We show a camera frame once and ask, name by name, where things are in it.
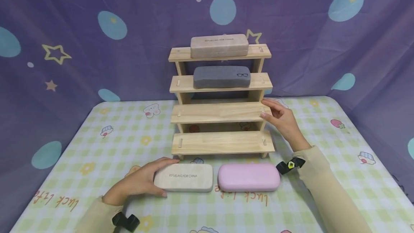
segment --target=green checkered tablecloth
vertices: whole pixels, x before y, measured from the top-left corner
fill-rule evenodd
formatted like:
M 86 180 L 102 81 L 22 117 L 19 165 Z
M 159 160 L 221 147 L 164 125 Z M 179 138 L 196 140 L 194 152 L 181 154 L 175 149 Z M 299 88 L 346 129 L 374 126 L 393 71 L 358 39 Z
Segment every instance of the green checkered tablecloth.
M 294 111 L 307 140 L 322 149 L 373 232 L 411 232 L 413 205 L 333 99 L 294 97 L 279 101 Z M 134 166 L 171 156 L 175 127 L 170 117 L 175 104 L 104 102 L 93 108 L 12 232 L 73 232 L 93 199 Z M 267 159 L 262 160 L 259 154 L 185 157 L 185 163 L 213 166 L 212 192 L 170 192 L 167 199 L 132 199 L 127 214 L 133 213 L 141 220 L 135 232 L 323 232 L 315 203 L 297 172 L 283 176 L 278 190 L 271 193 L 223 193 L 216 186 L 216 172 L 222 164 L 276 165 L 290 159 L 288 144 L 272 126 L 267 126 L 277 148 Z M 240 130 L 245 127 L 249 124 L 240 124 Z

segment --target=light pink glasses case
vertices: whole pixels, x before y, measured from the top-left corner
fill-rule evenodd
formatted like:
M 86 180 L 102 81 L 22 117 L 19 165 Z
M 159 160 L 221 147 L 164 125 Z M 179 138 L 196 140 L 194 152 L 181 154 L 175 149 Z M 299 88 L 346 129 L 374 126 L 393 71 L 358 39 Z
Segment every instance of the light pink glasses case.
M 226 164 L 219 168 L 217 180 L 224 192 L 272 192 L 280 175 L 270 163 Z

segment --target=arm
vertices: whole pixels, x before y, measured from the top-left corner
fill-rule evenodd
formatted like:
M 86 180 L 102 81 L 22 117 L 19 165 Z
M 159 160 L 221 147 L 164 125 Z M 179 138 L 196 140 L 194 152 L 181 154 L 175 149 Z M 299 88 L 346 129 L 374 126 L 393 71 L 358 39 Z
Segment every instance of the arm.
M 271 108 L 273 116 L 262 113 L 261 117 L 279 130 L 291 145 L 295 157 L 306 161 L 298 169 L 299 178 L 312 194 L 328 232 L 372 232 L 351 197 L 332 173 L 328 160 L 319 148 L 312 148 L 300 132 L 292 110 L 275 100 L 265 99 L 262 103 Z
M 96 198 L 76 225 L 76 233 L 112 233 L 112 218 L 120 211 L 130 195 L 152 194 L 167 197 L 163 189 L 153 184 L 156 171 L 179 160 L 162 157 L 117 182 L 104 196 Z
M 328 232 L 371 232 L 361 212 L 341 186 L 321 150 L 314 146 L 293 154 L 305 160 L 299 178 L 310 191 Z

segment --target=wooden step shelf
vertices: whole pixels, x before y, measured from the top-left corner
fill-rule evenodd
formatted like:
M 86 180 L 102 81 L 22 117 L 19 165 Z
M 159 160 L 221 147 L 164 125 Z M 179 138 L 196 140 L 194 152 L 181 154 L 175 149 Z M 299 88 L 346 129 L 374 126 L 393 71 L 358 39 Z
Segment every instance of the wooden step shelf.
M 260 113 L 272 115 L 272 111 L 260 102 L 226 102 L 211 104 L 175 105 L 171 122 L 175 124 L 199 124 L 219 122 L 263 122 Z
M 272 89 L 272 81 L 270 81 L 267 73 L 250 73 L 249 87 L 236 88 L 194 88 L 194 78 L 188 76 L 173 76 L 170 85 L 170 92 L 226 92 L 226 91 L 252 91 Z
M 214 61 L 214 60 L 235 60 L 235 59 L 253 59 L 252 73 L 262 72 L 263 62 L 265 59 L 272 57 L 269 48 L 266 44 L 250 44 L 246 56 L 234 56 L 234 57 L 218 57 L 218 58 L 191 58 L 191 48 L 181 47 L 172 48 L 169 62 L 175 62 L 177 67 L 177 73 L 179 76 L 187 75 L 185 71 L 184 62 L 187 61 Z
M 264 159 L 274 151 L 268 131 L 200 132 L 174 134 L 171 153 L 180 159 L 186 155 L 261 153 Z
M 228 92 L 228 91 L 249 91 L 248 101 L 258 102 L 263 99 L 266 89 L 272 89 L 267 73 L 250 73 L 250 86 L 237 88 L 194 88 L 192 75 L 173 76 L 170 85 L 170 92 L 177 94 L 180 105 L 187 105 L 191 101 L 188 93 L 191 92 Z
M 234 60 L 234 59 L 269 59 L 272 57 L 269 48 L 266 44 L 250 44 L 246 56 L 234 57 L 218 57 L 218 58 L 191 58 L 191 48 L 172 48 L 169 62 L 185 62 L 185 61 L 211 61 L 211 60 Z
M 267 73 L 262 73 L 265 59 L 272 57 L 266 44 L 249 45 L 246 56 L 222 58 L 191 58 L 191 48 L 172 48 L 169 62 L 177 67 L 172 77 L 170 92 L 177 95 L 180 105 L 172 110 L 171 122 L 180 133 L 172 140 L 172 154 L 183 159 L 186 155 L 261 153 L 265 158 L 275 151 L 266 122 L 260 113 L 271 114 L 262 105 L 266 89 L 273 85 Z M 193 86 L 193 76 L 187 75 L 185 62 L 252 59 L 250 86 L 247 88 L 200 88 Z M 248 91 L 246 102 L 190 104 L 191 93 Z

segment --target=star pattern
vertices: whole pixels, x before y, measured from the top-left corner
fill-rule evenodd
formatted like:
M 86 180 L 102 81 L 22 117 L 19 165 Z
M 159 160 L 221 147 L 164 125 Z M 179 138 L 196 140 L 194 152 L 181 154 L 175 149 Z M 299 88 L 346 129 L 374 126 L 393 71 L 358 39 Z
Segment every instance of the star pattern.
M 45 82 L 47 85 L 46 90 L 53 90 L 54 92 L 56 92 L 56 87 L 57 85 L 53 82 L 53 80 L 50 80 L 50 82 Z
M 67 53 L 65 53 L 63 51 L 63 46 L 62 45 L 57 45 L 55 47 L 52 47 L 52 46 L 49 46 L 49 45 L 42 44 L 42 47 L 46 51 L 46 55 L 45 55 L 46 60 L 54 60 L 57 63 L 59 63 L 60 65 L 62 65 L 64 59 L 71 59 L 72 58 L 71 56 L 69 56 Z M 62 56 L 60 56 L 59 59 L 55 58 L 55 57 L 51 57 L 51 51 L 50 50 L 60 50 L 60 53 L 62 54 Z
M 254 42 L 256 42 L 256 44 L 259 44 L 259 38 L 262 36 L 261 32 L 253 33 L 250 29 L 247 29 L 247 34 L 246 34 L 247 39 L 249 39 L 249 35 L 252 37 L 256 37 L 256 40 L 254 40 Z

